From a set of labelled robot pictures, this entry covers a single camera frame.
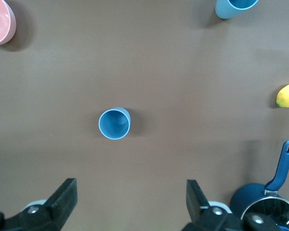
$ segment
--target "yellow lemon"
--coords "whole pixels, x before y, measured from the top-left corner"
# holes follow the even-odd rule
[[[289,107],[289,85],[279,91],[276,98],[276,104],[279,107]]]

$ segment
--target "table surface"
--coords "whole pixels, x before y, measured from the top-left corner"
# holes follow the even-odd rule
[[[229,203],[274,176],[289,140],[289,1],[219,19],[215,0],[8,0],[0,46],[0,210],[77,178],[65,231],[178,231],[187,179]],[[118,141],[99,116],[124,107]],[[289,174],[280,195],[289,200]]]

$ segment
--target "pink bowl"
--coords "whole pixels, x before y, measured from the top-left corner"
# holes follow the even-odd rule
[[[15,15],[9,5],[4,0],[0,0],[0,45],[10,41],[15,31]]]

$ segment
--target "blue cup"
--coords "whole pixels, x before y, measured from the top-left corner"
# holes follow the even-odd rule
[[[289,141],[283,145],[274,178],[266,185],[248,184],[238,189],[231,198],[230,209],[241,219],[247,213],[269,216],[282,230],[289,230],[289,201],[277,194],[289,170]]]
[[[119,140],[129,133],[131,116],[126,109],[115,107],[101,115],[98,126],[105,137],[111,140]]]
[[[215,12],[222,19],[232,18],[253,7],[258,0],[217,0]]]

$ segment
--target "silver bolt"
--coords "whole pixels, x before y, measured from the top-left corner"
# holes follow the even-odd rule
[[[214,207],[213,213],[215,213],[216,215],[219,216],[219,215],[223,214],[223,211],[219,207]]]
[[[260,216],[258,216],[258,215],[253,215],[251,218],[257,224],[263,224],[264,223],[263,219]]]
[[[28,210],[28,213],[29,214],[33,214],[33,213],[36,213],[38,211],[39,207],[36,207],[36,206],[31,206]]]

